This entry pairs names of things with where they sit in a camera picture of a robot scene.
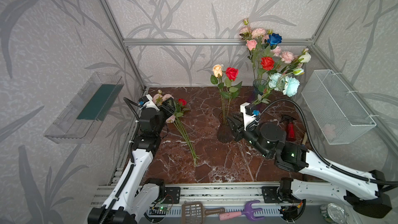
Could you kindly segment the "purple glass vase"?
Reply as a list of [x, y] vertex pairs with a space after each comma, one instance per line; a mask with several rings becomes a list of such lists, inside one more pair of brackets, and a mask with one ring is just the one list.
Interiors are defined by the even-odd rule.
[[263, 95], [263, 91], [266, 86], [268, 85], [268, 82], [265, 79], [256, 79], [253, 81], [253, 91], [252, 94], [250, 95], [250, 97], [248, 98], [248, 102], [254, 102], [255, 100], [258, 99], [258, 95], [262, 96]]

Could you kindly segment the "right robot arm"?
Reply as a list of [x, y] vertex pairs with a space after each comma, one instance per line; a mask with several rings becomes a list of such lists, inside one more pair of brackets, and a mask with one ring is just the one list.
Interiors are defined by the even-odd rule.
[[361, 215], [382, 219], [391, 210], [387, 192], [396, 189], [396, 181], [386, 181], [383, 172], [354, 170], [324, 158], [308, 138], [311, 149], [286, 141], [286, 132], [279, 126], [261, 122], [261, 113], [253, 104], [240, 106], [240, 114], [227, 117], [235, 141], [245, 140], [263, 158], [287, 172], [320, 178], [307, 182], [283, 178], [276, 191], [280, 202], [333, 202], [351, 206]]

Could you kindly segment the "cream peach rose stem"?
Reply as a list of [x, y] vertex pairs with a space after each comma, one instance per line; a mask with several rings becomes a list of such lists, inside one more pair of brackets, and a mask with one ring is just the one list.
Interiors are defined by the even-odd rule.
[[210, 77], [210, 82], [213, 85], [216, 85], [219, 89], [219, 93], [220, 93], [220, 98], [221, 98], [221, 109], [222, 109], [222, 123], [226, 124], [226, 106], [225, 106], [225, 101], [224, 101], [224, 97], [223, 97], [223, 87], [224, 87], [224, 83], [223, 83], [223, 65], [222, 64], [217, 64], [212, 68], [212, 72], [213, 75], [211, 75]]

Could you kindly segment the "pale blue white flower stem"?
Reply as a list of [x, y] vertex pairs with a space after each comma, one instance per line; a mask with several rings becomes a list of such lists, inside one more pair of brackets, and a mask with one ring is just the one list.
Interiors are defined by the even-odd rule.
[[268, 104], [270, 102], [269, 97], [274, 92], [281, 92], [283, 95], [292, 97], [297, 94], [300, 86], [299, 80], [294, 75], [285, 75], [281, 73], [275, 73], [269, 76], [266, 81], [268, 85], [263, 91], [263, 95], [258, 95], [258, 99], [253, 102], [254, 105], [261, 103]]

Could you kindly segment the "dark red glass vase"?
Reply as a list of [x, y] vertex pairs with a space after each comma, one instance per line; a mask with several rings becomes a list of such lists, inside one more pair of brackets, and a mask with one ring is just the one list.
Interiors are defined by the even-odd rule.
[[230, 128], [230, 125], [227, 121], [227, 118], [224, 116], [223, 112], [219, 114], [220, 125], [217, 131], [217, 139], [221, 143], [231, 143], [234, 141], [234, 137]]

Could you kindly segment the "pink flower stem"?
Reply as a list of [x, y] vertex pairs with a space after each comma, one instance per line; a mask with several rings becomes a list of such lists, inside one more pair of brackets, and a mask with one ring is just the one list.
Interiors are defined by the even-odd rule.
[[249, 50], [249, 58], [252, 63], [255, 79], [261, 79], [262, 76], [259, 74], [259, 68], [263, 51], [262, 39], [260, 37], [257, 37], [255, 39], [247, 40], [246, 46]]
[[247, 43], [247, 40], [251, 40], [251, 39], [255, 39], [257, 37], [260, 37], [262, 39], [262, 49], [263, 49], [261, 58], [263, 58], [264, 55], [265, 55], [265, 53], [264, 53], [265, 52], [265, 48], [263, 46], [264, 40], [265, 40], [265, 36], [267, 34], [274, 33], [273, 30], [266, 30], [264, 28], [254, 28], [253, 29], [250, 26], [250, 22], [249, 22], [248, 19], [244, 19], [243, 20], [243, 24], [244, 24], [244, 26], [239, 30], [240, 39]]
[[[303, 51], [302, 51], [302, 53], [305, 53], [305, 52], [307, 52], [307, 53], [309, 53], [309, 50], [308, 50], [308, 48], [305, 48]], [[285, 66], [287, 66], [288, 64], [290, 64], [294, 59], [296, 59], [298, 56], [300, 56], [300, 55], [294, 55], [292, 52], [290, 52], [290, 51], [282, 51], [281, 50], [281, 53], [279, 54], [279, 57], [278, 57], [278, 61], [279, 61], [279, 65], [280, 65], [280, 67], [278, 68], [278, 70], [277, 70], [277, 73], [281, 73], [281, 70], [285, 67]]]

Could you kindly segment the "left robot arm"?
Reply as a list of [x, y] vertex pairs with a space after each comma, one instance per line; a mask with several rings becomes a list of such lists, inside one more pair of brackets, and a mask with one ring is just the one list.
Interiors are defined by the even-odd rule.
[[152, 203], [165, 197], [162, 179], [149, 179], [143, 186], [140, 183], [159, 149], [162, 129], [175, 112], [174, 100], [170, 97], [156, 104], [148, 94], [138, 103], [129, 99], [125, 102], [141, 110], [129, 142], [129, 162], [103, 205], [91, 209], [88, 224], [137, 224]]

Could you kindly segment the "large red rose stem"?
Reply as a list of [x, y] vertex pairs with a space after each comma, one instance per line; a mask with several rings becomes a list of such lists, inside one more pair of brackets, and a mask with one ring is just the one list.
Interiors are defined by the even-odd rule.
[[273, 70], [275, 61], [273, 60], [272, 57], [263, 57], [261, 58], [261, 68], [259, 69], [259, 75], [260, 77], [263, 76], [264, 73], [268, 73], [271, 70]]

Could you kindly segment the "white rose stem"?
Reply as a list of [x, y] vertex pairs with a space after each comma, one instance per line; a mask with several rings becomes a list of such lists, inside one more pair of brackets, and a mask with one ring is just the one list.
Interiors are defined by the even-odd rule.
[[281, 73], [285, 75], [302, 75], [304, 74], [304, 69], [302, 66], [305, 63], [308, 63], [311, 60], [311, 55], [307, 52], [302, 53], [300, 56], [298, 56], [296, 59], [294, 59], [290, 64], [285, 66], [282, 70]]

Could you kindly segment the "blue rose stem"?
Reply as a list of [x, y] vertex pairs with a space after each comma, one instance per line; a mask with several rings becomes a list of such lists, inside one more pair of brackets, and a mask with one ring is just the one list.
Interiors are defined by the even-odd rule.
[[272, 57], [275, 61], [273, 70], [267, 73], [268, 76], [275, 74], [280, 67], [278, 57], [281, 53], [279, 44], [282, 42], [282, 37], [277, 33], [267, 34], [264, 40], [265, 55], [264, 57]]

